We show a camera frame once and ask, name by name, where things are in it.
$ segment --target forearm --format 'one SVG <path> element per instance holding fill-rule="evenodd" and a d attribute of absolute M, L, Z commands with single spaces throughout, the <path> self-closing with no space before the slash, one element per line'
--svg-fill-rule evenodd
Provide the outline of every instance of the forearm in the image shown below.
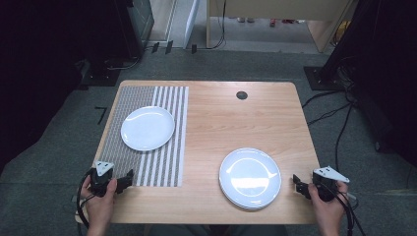
<path fill-rule="evenodd" d="M 93 227 L 93 226 L 91 226 L 89 228 L 87 236 L 104 236 L 106 230 L 107 230 L 107 227 Z"/>
<path fill-rule="evenodd" d="M 322 236 L 339 236 L 339 228 L 334 228 L 333 225 L 327 228 L 319 227 L 320 234 Z"/>

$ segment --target stacked plates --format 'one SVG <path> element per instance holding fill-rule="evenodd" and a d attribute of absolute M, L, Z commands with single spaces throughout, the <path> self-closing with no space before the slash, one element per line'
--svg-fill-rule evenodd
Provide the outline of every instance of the stacked plates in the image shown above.
<path fill-rule="evenodd" d="M 268 206 L 281 186 L 279 169 L 273 159 L 248 147 L 236 149 L 224 158 L 219 181 L 224 195 L 245 209 Z"/>
<path fill-rule="evenodd" d="M 171 139 L 175 123 L 172 115 L 157 106 L 142 107 L 132 112 L 123 122 L 123 142 L 135 150 L 152 150 Z"/>

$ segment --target wrist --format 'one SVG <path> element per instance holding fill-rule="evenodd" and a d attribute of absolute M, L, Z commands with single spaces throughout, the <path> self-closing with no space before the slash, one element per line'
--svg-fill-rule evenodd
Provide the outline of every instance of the wrist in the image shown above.
<path fill-rule="evenodd" d="M 328 229 L 320 229 L 320 233 L 322 236 L 339 236 L 338 230 L 328 230 Z"/>
<path fill-rule="evenodd" d="M 90 226 L 87 236 L 104 236 L 106 229 L 106 226 Z"/>

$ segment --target wooden table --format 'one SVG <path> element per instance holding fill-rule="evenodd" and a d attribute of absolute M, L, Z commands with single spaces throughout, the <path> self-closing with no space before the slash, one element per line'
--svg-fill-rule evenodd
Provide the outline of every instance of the wooden table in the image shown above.
<path fill-rule="evenodd" d="M 210 18 L 223 16 L 226 0 L 208 0 L 207 47 L 210 47 Z M 227 0 L 225 17 L 250 17 L 262 19 L 308 20 L 309 31 L 319 52 L 349 15 L 353 0 Z"/>
<path fill-rule="evenodd" d="M 181 187 L 131 187 L 117 196 L 115 223 L 307 224 L 310 201 L 294 190 L 292 174 L 311 179 L 318 160 L 296 88 L 291 83 L 125 81 L 122 87 L 189 87 Z M 248 98 L 238 99 L 245 91 Z M 113 104 L 95 158 L 100 156 Z M 282 185 L 267 207 L 245 211 L 222 193 L 218 171 L 237 148 L 257 148 L 280 169 Z"/>

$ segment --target plate rim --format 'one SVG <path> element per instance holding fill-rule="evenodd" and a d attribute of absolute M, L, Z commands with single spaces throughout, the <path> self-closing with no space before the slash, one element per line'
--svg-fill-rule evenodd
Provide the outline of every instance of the plate rim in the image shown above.
<path fill-rule="evenodd" d="M 272 196 L 272 198 L 265 204 L 261 204 L 259 206 L 247 206 L 245 204 L 237 203 L 230 196 L 228 196 L 228 194 L 226 193 L 226 190 L 224 188 L 224 184 L 222 184 L 222 181 L 221 181 L 221 173 L 222 173 L 222 170 L 225 168 L 224 167 L 224 162 L 233 153 L 239 152 L 241 150 L 255 150 L 259 154 L 264 154 L 266 156 L 266 158 L 269 158 L 271 160 L 271 162 L 273 163 L 273 166 L 276 167 L 276 170 L 277 170 L 277 173 L 278 173 L 278 182 L 279 182 L 278 187 L 277 187 L 277 190 L 276 190 L 276 193 L 274 194 L 274 196 Z M 221 162 L 221 165 L 220 165 L 220 168 L 219 168 L 219 171 L 218 171 L 218 181 L 219 181 L 220 189 L 223 192 L 224 196 L 227 198 L 227 200 L 232 202 L 234 205 L 236 205 L 238 207 L 241 207 L 241 208 L 245 208 L 245 209 L 261 209 L 261 208 L 267 207 L 268 205 L 270 205 L 276 199 L 276 197 L 278 196 L 278 194 L 280 192 L 281 185 L 282 185 L 281 171 L 279 170 L 279 167 L 276 164 L 276 162 L 273 160 L 273 158 L 270 155 L 266 154 L 264 151 L 262 151 L 260 149 L 254 148 L 254 147 L 240 147 L 240 148 L 237 148 L 237 149 L 233 150 L 229 154 L 227 154 Z"/>
<path fill-rule="evenodd" d="M 126 124 L 126 120 L 133 114 L 133 113 L 135 113 L 135 112 L 137 112 L 137 111 L 140 111 L 140 110 L 146 110 L 146 109 L 158 109 L 158 110 L 163 110 L 163 112 L 164 113 L 166 113 L 167 115 L 169 115 L 169 117 L 170 117 L 170 119 L 169 120 L 171 120 L 172 121 L 172 131 L 171 132 L 169 132 L 169 136 L 167 136 L 168 138 L 167 138 L 167 140 L 162 144 L 162 145 L 160 145 L 159 147 L 153 147 L 153 148 L 136 148 L 136 147 L 132 147 L 130 144 L 128 144 L 126 141 L 125 141 L 125 139 L 124 139 L 124 137 L 123 137 L 123 127 L 125 126 L 125 124 Z M 127 146 L 127 147 L 129 147 L 129 148 L 131 148 L 131 149 L 134 149 L 134 150 L 138 150 L 138 151 L 149 151 L 149 150 L 154 150 L 154 149 L 157 149 L 157 148 L 160 148 L 160 147 L 162 147 L 162 146 L 164 146 L 171 138 L 172 138 L 172 135 L 174 134 L 174 132 L 175 132 L 175 120 L 174 120 L 174 117 L 173 117 L 173 115 L 168 111 L 168 110 L 166 110 L 165 108 L 163 108 L 163 107 L 160 107 L 160 106 L 143 106 L 143 107 L 140 107 L 140 108 L 138 108 L 138 109 L 136 109 L 136 110 L 134 110 L 134 111 L 132 111 L 132 112 L 130 112 L 129 113 L 129 115 L 128 116 L 126 116 L 126 118 L 123 120 L 123 122 L 122 122 L 122 126 L 120 127 L 120 136 L 121 136 L 121 138 L 122 138 L 122 141 L 123 141 L 123 143 Z"/>

